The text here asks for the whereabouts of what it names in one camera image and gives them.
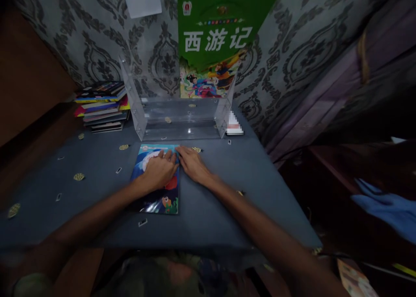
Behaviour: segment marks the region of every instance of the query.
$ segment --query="forearm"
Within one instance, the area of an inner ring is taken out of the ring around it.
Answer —
[[[134,187],[129,185],[96,203],[59,227],[48,239],[66,246],[90,242],[120,211],[137,198],[137,193],[134,194],[133,190]]]
[[[204,184],[239,222],[254,244],[276,267],[296,296],[348,296],[336,277],[235,190],[219,180]]]

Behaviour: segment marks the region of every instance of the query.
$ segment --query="person's left hand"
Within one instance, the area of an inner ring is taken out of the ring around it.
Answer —
[[[179,164],[176,162],[176,153],[172,155],[169,150],[163,157],[163,150],[159,155],[151,158],[147,163],[146,171],[133,181],[133,184],[144,191],[145,195],[158,189],[162,189],[173,177]]]

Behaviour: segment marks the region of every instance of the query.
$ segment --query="hand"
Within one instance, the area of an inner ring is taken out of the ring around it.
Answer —
[[[172,155],[169,150],[163,157],[163,150],[159,155],[151,158],[147,163],[146,171],[143,175],[133,181],[134,185],[140,187],[145,195],[158,189],[162,189],[173,177],[179,164],[176,162],[176,153]]]
[[[195,150],[184,146],[177,147],[175,150],[181,155],[179,156],[179,161],[183,170],[193,181],[206,186],[213,179],[218,179],[216,175],[213,175],[206,168],[201,157]]]

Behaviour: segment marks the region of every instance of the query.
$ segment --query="table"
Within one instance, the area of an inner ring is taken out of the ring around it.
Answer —
[[[320,247],[322,244],[317,235],[247,120],[239,111],[234,114],[243,127],[244,136],[153,143],[200,147],[204,150],[201,156],[210,170],[236,190],[245,191],[247,199],[304,246]],[[119,147],[124,144],[130,146],[121,151]],[[140,144],[131,121],[120,132],[93,135],[85,131],[82,140],[78,135],[69,138],[18,187],[10,205],[20,203],[21,208],[10,220],[7,213],[3,213],[0,249],[38,244],[75,214],[122,188],[129,182]],[[75,181],[76,173],[83,173],[85,179]],[[59,193],[61,199],[55,201]],[[190,180],[183,170],[180,170],[179,194],[179,215],[124,211],[93,245],[221,249],[222,252],[252,250],[251,242],[216,197]],[[138,227],[138,222],[145,218],[148,223]]]

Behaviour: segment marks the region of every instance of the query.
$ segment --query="blue book cover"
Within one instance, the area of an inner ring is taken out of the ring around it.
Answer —
[[[138,176],[142,175],[146,171],[146,166],[149,160],[157,156],[160,150],[167,153],[172,150],[172,153],[176,153],[175,147],[179,145],[152,145],[142,144],[140,146],[139,154],[136,159],[136,164],[133,168],[130,181],[133,181]],[[136,210],[141,213],[165,213],[170,215],[178,214],[179,203],[179,168],[176,170],[173,178],[165,185],[161,190],[154,191],[145,197],[135,201],[129,207],[130,210]]]
[[[112,104],[107,104],[107,105],[103,105],[103,106],[97,106],[97,107],[88,108],[88,109],[85,109],[84,114],[92,113],[92,112],[97,112],[97,111],[101,111],[101,110],[111,109],[111,108],[114,108],[114,107],[118,106],[119,103],[120,102],[118,101],[118,102],[114,102]]]

